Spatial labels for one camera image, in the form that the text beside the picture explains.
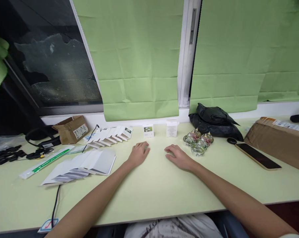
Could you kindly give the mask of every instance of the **black plastic bag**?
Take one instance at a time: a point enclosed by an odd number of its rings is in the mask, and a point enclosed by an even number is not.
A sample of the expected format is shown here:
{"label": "black plastic bag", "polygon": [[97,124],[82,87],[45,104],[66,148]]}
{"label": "black plastic bag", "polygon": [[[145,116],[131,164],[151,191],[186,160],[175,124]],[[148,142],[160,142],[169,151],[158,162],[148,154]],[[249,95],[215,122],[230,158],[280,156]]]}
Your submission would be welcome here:
{"label": "black plastic bag", "polygon": [[205,107],[201,103],[198,103],[196,111],[205,122],[210,124],[233,123],[239,126],[239,124],[220,107]]}
{"label": "black plastic bag", "polygon": [[238,128],[232,123],[210,124],[202,120],[198,114],[189,115],[190,122],[198,128],[201,134],[210,132],[215,137],[231,137],[238,141],[243,141],[243,136]]}

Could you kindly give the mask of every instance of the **white wall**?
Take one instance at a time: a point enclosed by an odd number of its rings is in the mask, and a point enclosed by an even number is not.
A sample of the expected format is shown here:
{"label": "white wall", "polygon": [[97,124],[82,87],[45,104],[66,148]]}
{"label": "white wall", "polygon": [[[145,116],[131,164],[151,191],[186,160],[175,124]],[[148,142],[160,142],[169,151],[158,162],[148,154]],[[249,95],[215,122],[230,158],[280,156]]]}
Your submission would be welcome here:
{"label": "white wall", "polygon": [[[116,122],[106,122],[103,112],[96,113],[84,113],[86,122],[89,129],[95,128],[96,124],[100,127],[113,127],[118,125],[126,126],[142,126],[145,124],[165,124],[167,119],[177,119],[180,123],[190,122],[189,108],[180,108],[178,117],[168,117],[168,118],[157,118],[157,119],[147,119],[147,120],[134,120],[134,121],[116,121]],[[237,112],[230,113],[233,119],[241,118],[259,118],[261,116],[285,116],[285,115],[296,115],[299,114],[299,101],[296,102],[262,102],[258,104],[258,108],[254,111],[249,112]],[[54,125],[68,117],[75,116],[79,114],[68,114],[68,115],[55,115],[55,116],[43,116],[41,119],[46,125]]]}

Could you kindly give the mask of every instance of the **barcode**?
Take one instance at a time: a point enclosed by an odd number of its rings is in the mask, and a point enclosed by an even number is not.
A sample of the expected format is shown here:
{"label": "barcode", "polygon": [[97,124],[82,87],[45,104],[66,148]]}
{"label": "barcode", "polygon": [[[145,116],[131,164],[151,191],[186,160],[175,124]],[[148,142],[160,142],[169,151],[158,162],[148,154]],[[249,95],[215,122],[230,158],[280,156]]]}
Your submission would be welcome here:
{"label": "barcode", "polygon": [[275,120],[273,122],[273,124],[277,125],[277,126],[280,126],[280,127],[285,127],[285,128],[289,128],[289,129],[299,131],[299,125],[296,125],[296,124],[291,124],[291,123],[280,121],[280,120]]}
{"label": "barcode", "polygon": [[86,124],[83,124],[81,127],[77,128],[76,130],[73,131],[74,135],[76,136],[77,139],[82,137],[86,132],[88,131],[88,128]]}

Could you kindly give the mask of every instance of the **black cable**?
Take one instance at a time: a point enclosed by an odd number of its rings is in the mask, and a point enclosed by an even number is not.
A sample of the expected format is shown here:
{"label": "black cable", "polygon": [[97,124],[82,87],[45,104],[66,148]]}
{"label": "black cable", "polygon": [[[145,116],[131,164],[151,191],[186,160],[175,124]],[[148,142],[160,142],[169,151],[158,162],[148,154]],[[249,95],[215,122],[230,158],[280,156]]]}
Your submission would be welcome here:
{"label": "black cable", "polygon": [[[92,133],[91,133],[91,135],[90,135],[90,137],[89,137],[89,140],[90,140],[92,134],[94,133],[94,131],[96,130],[97,127],[100,128],[99,125],[97,124],[96,127],[94,128],[94,130],[92,131]],[[56,206],[57,206],[58,194],[59,194],[60,187],[61,187],[61,184],[58,186],[57,195],[56,195],[56,200],[55,200],[55,205],[54,205],[54,209],[53,209],[53,214],[52,214],[52,216],[51,216],[51,229],[54,228],[54,215],[55,215],[55,210],[56,210]]]}
{"label": "black cable", "polygon": [[96,127],[94,128],[94,130],[92,131],[92,133],[91,133],[91,135],[90,135],[90,137],[89,137],[89,140],[90,140],[92,134],[94,133],[94,131],[96,130],[97,127],[100,128],[99,125],[97,124]]}
{"label": "black cable", "polygon": [[61,184],[58,186],[56,201],[55,201],[55,205],[54,205],[54,209],[53,209],[53,215],[51,216],[51,229],[54,228],[54,215],[55,215],[55,209],[56,209],[56,206],[57,206],[58,194],[59,194],[60,187],[61,187]]}

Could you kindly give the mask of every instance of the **phone screen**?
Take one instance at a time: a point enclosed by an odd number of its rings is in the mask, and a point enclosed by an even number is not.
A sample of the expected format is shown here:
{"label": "phone screen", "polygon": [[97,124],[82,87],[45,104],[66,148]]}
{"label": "phone screen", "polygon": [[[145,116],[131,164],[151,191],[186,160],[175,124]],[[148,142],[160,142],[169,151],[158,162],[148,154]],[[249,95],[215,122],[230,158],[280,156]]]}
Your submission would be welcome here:
{"label": "phone screen", "polygon": [[264,156],[263,154],[261,154],[257,150],[253,149],[248,144],[242,143],[242,144],[236,144],[236,146],[238,146],[239,148],[244,150],[247,154],[252,156],[256,161],[258,161],[259,163],[261,163],[264,167],[266,167],[268,169],[281,168],[281,166],[279,166],[277,163],[270,160],[268,157]]}

